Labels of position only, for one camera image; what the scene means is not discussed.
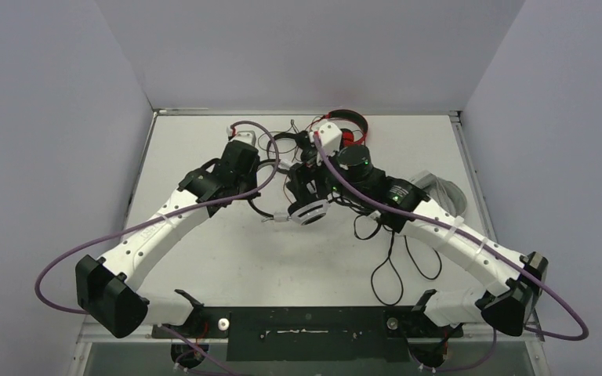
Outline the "grey white headphones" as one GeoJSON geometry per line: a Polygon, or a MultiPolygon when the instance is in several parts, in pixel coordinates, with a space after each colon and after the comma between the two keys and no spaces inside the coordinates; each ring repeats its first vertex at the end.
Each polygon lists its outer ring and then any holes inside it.
{"type": "Polygon", "coordinates": [[[412,176],[410,182],[428,193],[445,211],[453,216],[464,216],[467,209],[465,193],[452,181],[423,170],[412,176]]]}

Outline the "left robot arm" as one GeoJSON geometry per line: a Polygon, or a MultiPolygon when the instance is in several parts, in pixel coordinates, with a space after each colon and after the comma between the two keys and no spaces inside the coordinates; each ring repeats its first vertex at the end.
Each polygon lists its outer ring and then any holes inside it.
{"type": "Polygon", "coordinates": [[[171,324],[185,337],[196,335],[203,325],[196,298],[181,289],[154,295],[140,288],[185,235],[224,206],[209,201],[256,188],[259,162],[255,133],[236,132],[211,168],[187,173],[152,216],[154,224],[132,232],[99,258],[87,255],[77,263],[79,305],[116,338],[148,324],[171,324]]]}

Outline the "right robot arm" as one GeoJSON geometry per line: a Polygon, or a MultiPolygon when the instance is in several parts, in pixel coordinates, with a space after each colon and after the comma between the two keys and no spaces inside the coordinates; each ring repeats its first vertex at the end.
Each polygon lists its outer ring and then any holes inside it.
{"type": "Polygon", "coordinates": [[[544,279],[547,259],[499,246],[423,189],[376,168],[366,146],[343,145],[342,136],[331,122],[298,136],[302,159],[289,168],[286,183],[295,198],[288,207],[290,219],[301,226],[322,219],[334,194],[395,233],[431,247],[480,283],[462,291],[427,291],[412,314],[420,334],[486,323],[503,334],[522,335],[542,292],[530,278],[544,279]]]}

